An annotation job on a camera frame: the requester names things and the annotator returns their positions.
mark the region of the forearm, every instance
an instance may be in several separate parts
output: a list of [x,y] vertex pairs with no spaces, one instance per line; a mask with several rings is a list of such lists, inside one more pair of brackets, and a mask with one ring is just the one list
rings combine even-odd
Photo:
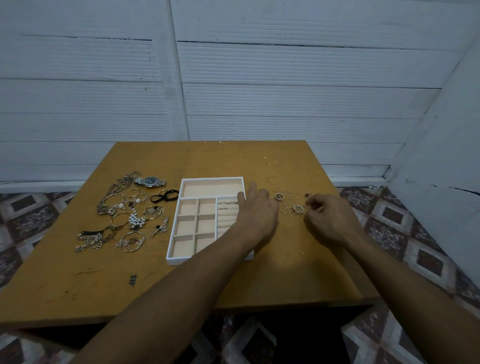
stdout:
[[346,249],[429,364],[478,362],[480,324],[473,315],[366,234],[349,239]]
[[109,323],[72,363],[170,363],[257,242],[234,224]]

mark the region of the table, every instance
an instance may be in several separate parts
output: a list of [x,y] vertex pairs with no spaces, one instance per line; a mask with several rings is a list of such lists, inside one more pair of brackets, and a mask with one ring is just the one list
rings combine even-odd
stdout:
[[[305,141],[116,143],[0,292],[0,327],[108,322],[175,268],[165,261],[170,231],[147,239],[134,253],[119,251],[114,242],[100,250],[73,251],[80,231],[101,230],[109,224],[109,216],[96,214],[97,203],[116,179],[133,170],[167,180],[166,188],[178,189],[182,178],[243,176],[246,186],[253,180],[271,194],[276,186],[302,195],[337,194]],[[162,206],[171,217],[170,228],[176,202]],[[156,224],[157,220],[150,221],[142,231],[149,236]],[[127,231],[128,226],[117,239]],[[378,297],[350,255],[315,241],[301,215],[279,214],[272,241],[255,252],[252,261],[242,263],[215,309],[358,305],[374,303]]]

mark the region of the person's left arm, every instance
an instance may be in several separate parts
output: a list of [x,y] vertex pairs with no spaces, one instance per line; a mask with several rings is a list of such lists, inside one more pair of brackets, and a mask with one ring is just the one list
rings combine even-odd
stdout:
[[171,363],[208,317],[248,253],[276,229],[278,203],[252,182],[218,240],[163,277],[101,330],[71,364]]

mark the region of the floor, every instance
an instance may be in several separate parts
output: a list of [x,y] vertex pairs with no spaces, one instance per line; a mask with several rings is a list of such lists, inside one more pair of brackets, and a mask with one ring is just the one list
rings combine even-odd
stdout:
[[[480,318],[480,291],[458,269],[388,188],[339,188],[365,231],[399,261]],[[40,243],[75,193],[0,194],[0,289]],[[259,315],[211,316],[178,363],[270,363],[277,338]],[[343,326],[351,363],[425,363],[386,306]],[[64,364],[73,357],[54,345],[0,335],[0,364]]]

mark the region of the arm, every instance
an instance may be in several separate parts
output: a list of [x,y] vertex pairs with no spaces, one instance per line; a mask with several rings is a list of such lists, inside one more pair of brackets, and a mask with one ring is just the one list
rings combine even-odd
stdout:
[[278,203],[250,185],[238,194],[237,222],[217,241],[163,277],[99,332],[80,363],[171,363],[196,335],[248,253],[274,234]]
[[381,249],[363,231],[347,201],[316,194],[306,204],[311,207],[306,223],[357,260],[429,364],[479,362],[476,317]]

